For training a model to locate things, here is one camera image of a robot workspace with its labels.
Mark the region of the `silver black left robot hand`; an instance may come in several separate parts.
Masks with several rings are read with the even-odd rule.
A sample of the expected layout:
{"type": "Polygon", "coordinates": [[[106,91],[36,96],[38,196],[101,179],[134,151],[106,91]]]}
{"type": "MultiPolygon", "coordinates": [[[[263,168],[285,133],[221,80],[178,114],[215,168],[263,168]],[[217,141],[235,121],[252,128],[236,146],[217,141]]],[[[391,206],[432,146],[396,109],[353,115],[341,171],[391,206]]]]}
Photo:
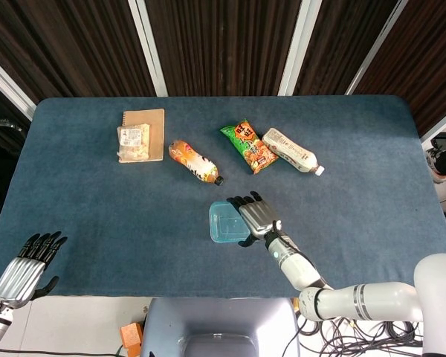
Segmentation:
{"type": "Polygon", "coordinates": [[[58,284],[54,276],[39,288],[42,275],[56,253],[68,240],[60,231],[34,234],[22,246],[0,277],[0,308],[19,309],[28,302],[48,295],[58,284]]]}

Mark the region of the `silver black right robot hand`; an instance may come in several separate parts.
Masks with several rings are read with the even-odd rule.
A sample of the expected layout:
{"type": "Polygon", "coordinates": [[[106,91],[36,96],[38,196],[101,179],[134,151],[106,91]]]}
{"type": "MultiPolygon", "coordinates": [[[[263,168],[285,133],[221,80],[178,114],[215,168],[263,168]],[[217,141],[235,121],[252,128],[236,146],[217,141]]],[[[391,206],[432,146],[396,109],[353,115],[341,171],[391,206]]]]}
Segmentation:
{"type": "Polygon", "coordinates": [[[281,219],[256,191],[251,191],[250,195],[245,197],[229,197],[227,202],[236,209],[250,231],[244,241],[238,242],[239,246],[247,248],[256,241],[265,241],[270,232],[282,230],[281,219]]]}

